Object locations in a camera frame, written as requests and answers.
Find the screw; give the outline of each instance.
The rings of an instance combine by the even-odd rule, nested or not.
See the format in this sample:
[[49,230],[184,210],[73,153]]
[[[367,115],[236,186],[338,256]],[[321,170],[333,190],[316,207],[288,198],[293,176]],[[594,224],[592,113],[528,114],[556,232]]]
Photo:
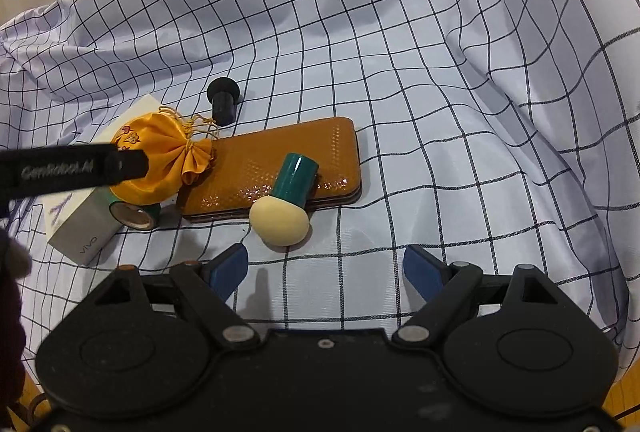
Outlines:
[[333,340],[329,340],[329,338],[323,338],[322,340],[318,340],[318,347],[320,349],[331,349],[335,345]]
[[398,336],[406,342],[423,342],[429,338],[429,330],[422,326],[404,326],[398,329]]
[[240,342],[246,342],[254,337],[255,331],[248,326],[229,326],[222,331],[222,336],[226,341],[238,344]]

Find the white box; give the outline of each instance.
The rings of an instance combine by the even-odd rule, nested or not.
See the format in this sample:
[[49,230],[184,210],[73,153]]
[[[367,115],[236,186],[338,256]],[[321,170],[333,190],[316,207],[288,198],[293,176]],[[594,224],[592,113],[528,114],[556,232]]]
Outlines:
[[[155,112],[162,104],[147,94],[111,121],[92,140],[110,143],[133,118]],[[41,197],[47,242],[77,264],[87,264],[120,228],[109,211],[108,187],[52,193]]]

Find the leather wallet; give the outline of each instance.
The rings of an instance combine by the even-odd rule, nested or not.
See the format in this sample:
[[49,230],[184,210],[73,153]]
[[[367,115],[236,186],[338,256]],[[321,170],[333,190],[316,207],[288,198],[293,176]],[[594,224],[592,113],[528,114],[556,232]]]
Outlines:
[[191,220],[247,217],[254,201],[271,192],[285,156],[318,163],[307,209],[354,203],[362,193],[353,121],[330,117],[213,141],[211,167],[178,193],[177,206]]

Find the green cylinder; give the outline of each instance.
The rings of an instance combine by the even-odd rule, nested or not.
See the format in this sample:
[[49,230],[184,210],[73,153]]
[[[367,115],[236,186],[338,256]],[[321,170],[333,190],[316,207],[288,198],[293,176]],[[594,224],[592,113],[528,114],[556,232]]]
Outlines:
[[313,159],[300,154],[287,154],[273,184],[271,196],[304,208],[317,173],[318,163]]

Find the orange drawstring pouch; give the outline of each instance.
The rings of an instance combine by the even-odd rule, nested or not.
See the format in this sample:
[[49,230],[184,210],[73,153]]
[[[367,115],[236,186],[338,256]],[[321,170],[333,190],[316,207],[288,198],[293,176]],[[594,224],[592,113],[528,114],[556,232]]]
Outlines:
[[[204,134],[193,141],[194,134]],[[132,119],[111,140],[120,150],[144,150],[149,159],[145,177],[123,181],[110,187],[113,194],[133,205],[160,203],[190,185],[209,168],[213,160],[212,140],[218,127],[210,118],[195,115],[183,118],[171,107],[162,106]]]

